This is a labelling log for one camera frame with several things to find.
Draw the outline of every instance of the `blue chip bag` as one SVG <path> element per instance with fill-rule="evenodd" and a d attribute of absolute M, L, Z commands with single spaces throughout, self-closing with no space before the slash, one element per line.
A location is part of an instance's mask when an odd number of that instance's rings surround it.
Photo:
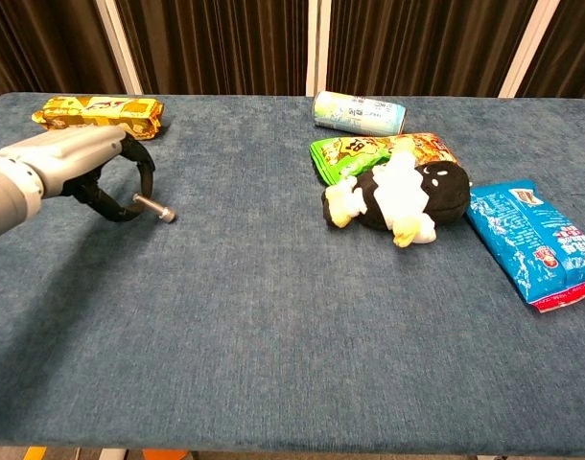
<path fill-rule="evenodd" d="M 585 235 L 537 195 L 532 181 L 472 187 L 467 216 L 538 311 L 585 297 Z"/>

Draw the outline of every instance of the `stuffed penguin toy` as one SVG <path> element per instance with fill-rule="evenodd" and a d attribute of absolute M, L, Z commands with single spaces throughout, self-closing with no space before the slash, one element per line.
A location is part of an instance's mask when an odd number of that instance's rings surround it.
<path fill-rule="evenodd" d="M 416 166 L 414 143 L 398 140 L 384 165 L 348 176 L 322 194 L 323 216 L 343 228 L 352 219 L 388 230 L 399 247 L 433 242 L 435 226 L 460 219 L 469 205 L 470 183 L 451 161 Z"/>

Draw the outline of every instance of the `metal screw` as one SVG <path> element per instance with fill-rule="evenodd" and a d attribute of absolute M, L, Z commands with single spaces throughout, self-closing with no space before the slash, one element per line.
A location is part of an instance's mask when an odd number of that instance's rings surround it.
<path fill-rule="evenodd" d="M 164 220 L 167 223 L 173 222 L 176 218 L 176 211 L 172 208 L 168 208 L 166 206 L 161 206 L 155 201 L 152 201 L 149 198 L 145 198 L 143 195 L 135 194 L 132 196 L 132 200 L 135 203 L 142 203 L 147 208 L 152 209 L 155 213 L 158 214 L 158 217 L 161 220 Z"/>

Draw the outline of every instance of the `canned drink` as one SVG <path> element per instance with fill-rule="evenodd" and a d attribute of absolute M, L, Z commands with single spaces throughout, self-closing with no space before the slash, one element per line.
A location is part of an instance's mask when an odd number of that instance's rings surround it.
<path fill-rule="evenodd" d="M 406 120 L 406 108 L 347 94 L 320 91 L 312 107 L 314 123 L 367 136 L 401 134 Z"/>

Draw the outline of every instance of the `brown curtain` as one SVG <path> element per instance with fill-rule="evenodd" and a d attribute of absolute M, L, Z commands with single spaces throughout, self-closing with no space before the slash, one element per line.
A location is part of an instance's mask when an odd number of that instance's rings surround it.
<path fill-rule="evenodd" d="M 585 0 L 561 0 L 517 96 L 585 98 Z"/>
<path fill-rule="evenodd" d="M 0 1 L 0 94 L 124 93 L 92 0 Z"/>
<path fill-rule="evenodd" d="M 327 89 L 499 94 L 535 0 L 333 0 Z"/>
<path fill-rule="evenodd" d="M 305 93 L 308 0 L 117 3 L 146 93 Z"/>

